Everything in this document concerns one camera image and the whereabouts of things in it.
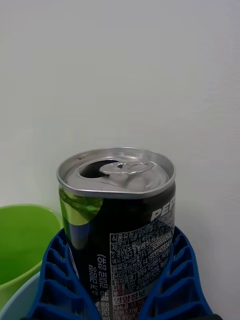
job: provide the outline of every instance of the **pull tab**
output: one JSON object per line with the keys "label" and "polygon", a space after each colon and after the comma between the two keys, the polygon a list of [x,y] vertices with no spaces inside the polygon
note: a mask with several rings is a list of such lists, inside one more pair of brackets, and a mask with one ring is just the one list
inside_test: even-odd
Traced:
{"label": "pull tab", "polygon": [[105,175],[135,175],[148,171],[154,167],[154,163],[150,161],[138,162],[112,162],[100,167],[99,171]]}

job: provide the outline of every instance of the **silver metal lid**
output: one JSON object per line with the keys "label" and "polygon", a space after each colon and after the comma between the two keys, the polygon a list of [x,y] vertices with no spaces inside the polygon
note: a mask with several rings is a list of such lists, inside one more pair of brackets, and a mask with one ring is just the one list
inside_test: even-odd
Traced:
{"label": "silver metal lid", "polygon": [[174,164],[154,151],[113,147],[76,154],[60,164],[57,179],[74,195],[114,199],[155,196],[175,180]]}

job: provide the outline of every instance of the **green plastic cup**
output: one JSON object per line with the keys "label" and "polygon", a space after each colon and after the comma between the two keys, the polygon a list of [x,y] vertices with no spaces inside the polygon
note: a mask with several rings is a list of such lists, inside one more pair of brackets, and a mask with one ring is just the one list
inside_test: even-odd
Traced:
{"label": "green plastic cup", "polygon": [[62,227],[61,219],[40,205],[0,207],[0,310],[40,271],[43,255]]}

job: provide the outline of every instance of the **light blue container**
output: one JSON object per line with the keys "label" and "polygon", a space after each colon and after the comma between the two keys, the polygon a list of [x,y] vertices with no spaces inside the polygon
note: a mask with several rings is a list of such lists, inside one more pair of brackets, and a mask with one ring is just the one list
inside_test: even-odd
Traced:
{"label": "light blue container", "polygon": [[0,312],[0,320],[19,320],[27,315],[39,285],[40,272],[30,278],[8,300]]}

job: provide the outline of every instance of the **drink can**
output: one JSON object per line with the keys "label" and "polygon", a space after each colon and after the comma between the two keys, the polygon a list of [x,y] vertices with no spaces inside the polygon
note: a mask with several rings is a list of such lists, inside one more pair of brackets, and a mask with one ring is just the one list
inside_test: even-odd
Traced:
{"label": "drink can", "polygon": [[75,273],[103,320],[134,320],[168,262],[175,226],[171,160],[134,147],[74,155],[57,169]]}

